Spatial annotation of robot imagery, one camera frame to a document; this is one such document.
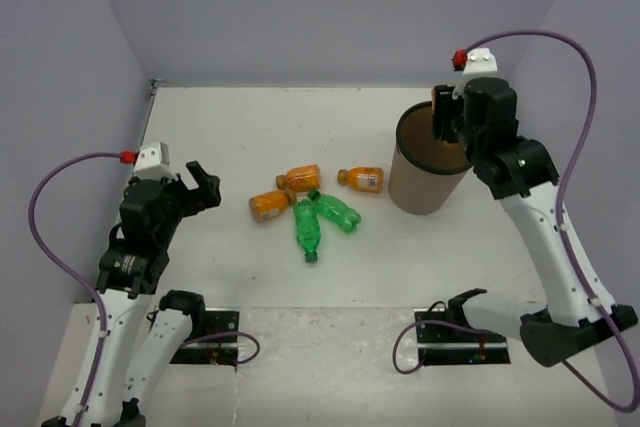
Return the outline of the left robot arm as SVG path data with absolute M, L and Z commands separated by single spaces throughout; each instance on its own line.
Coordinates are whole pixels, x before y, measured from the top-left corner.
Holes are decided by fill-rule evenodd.
M 186 168 L 194 189 L 180 177 L 162 173 L 154 179 L 134 169 L 89 289 L 98 311 L 80 373 L 61 412 L 45 425 L 144 425 L 145 405 L 172 357 L 186 339 L 206 332 L 203 297 L 171 291 L 161 299 L 145 341 L 135 344 L 179 224 L 221 203 L 219 178 L 196 161 Z

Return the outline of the green bottle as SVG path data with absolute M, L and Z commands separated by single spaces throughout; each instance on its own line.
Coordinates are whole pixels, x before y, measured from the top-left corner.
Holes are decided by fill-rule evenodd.
M 309 199 L 302 199 L 294 206 L 296 242 L 304 252 L 307 263 L 318 261 L 318 247 L 321 229 L 315 205 Z
M 335 196 L 312 189 L 308 193 L 317 213 L 344 233 L 354 232 L 361 223 L 360 214 Z

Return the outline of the orange bottle with barcode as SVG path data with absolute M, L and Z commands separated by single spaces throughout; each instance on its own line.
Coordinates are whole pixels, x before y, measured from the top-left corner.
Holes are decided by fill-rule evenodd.
M 384 186 L 384 170 L 379 167 L 355 167 L 340 169 L 337 173 L 340 185 L 367 193 L 380 193 Z

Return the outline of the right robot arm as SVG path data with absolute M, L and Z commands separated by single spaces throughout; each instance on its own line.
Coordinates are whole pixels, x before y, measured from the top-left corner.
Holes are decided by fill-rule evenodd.
M 516 92 L 496 77 L 475 78 L 462 93 L 446 85 L 432 90 L 434 137 L 462 148 L 519 231 L 545 304 L 485 304 L 474 299 L 485 290 L 475 289 L 450 301 L 446 327 L 459 340 L 479 330 L 516 338 L 551 367 L 636 326 L 638 316 L 600 282 L 558 197 L 561 179 L 551 156 L 518 134 L 516 110 Z

